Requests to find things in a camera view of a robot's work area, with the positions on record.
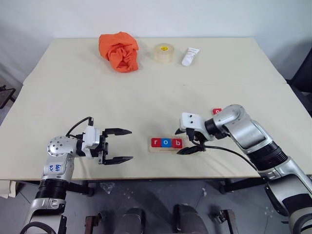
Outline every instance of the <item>red block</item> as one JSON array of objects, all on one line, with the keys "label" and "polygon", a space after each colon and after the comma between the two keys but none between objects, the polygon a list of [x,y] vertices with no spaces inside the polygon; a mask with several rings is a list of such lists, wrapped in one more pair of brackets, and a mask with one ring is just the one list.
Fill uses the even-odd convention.
[{"label": "red block", "polygon": [[216,108],[216,109],[213,109],[213,114],[218,114],[220,111],[222,111],[221,108]]},{"label": "red block", "polygon": [[182,148],[182,139],[174,138],[172,139],[171,143],[172,143],[172,148],[178,148],[178,149]]},{"label": "red block", "polygon": [[151,146],[152,147],[161,147],[161,138],[152,138]]}]

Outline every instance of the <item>white wall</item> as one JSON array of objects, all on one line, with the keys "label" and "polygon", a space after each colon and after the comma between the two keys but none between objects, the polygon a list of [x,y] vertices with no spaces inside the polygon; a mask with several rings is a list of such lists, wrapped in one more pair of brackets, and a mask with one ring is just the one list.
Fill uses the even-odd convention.
[{"label": "white wall", "polygon": [[0,76],[20,88],[53,38],[255,37],[292,78],[312,42],[311,0],[0,0]]}]

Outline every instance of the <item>tape roll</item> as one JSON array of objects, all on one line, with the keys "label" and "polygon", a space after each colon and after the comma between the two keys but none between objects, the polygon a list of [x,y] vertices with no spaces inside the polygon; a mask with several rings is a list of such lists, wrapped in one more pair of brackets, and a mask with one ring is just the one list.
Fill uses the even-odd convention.
[{"label": "tape roll", "polygon": [[171,44],[161,43],[154,48],[154,60],[160,63],[172,62],[175,48]]}]

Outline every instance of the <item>orange cloth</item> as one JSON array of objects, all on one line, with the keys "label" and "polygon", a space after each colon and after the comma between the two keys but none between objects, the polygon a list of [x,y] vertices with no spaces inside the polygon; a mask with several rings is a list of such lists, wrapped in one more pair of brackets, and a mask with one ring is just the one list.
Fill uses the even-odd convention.
[{"label": "orange cloth", "polygon": [[138,69],[137,41],[127,33],[101,35],[98,39],[98,50],[118,72],[132,72]]}]

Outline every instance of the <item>white tube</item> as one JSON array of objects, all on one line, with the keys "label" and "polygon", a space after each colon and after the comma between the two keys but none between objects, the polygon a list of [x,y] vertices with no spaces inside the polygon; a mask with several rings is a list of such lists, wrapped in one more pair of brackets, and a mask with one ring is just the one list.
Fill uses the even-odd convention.
[{"label": "white tube", "polygon": [[182,65],[183,66],[190,66],[191,63],[193,62],[193,59],[195,57],[195,55],[199,52],[199,49],[195,49],[192,47],[189,47],[189,49],[187,50],[183,60],[182,60]]}]

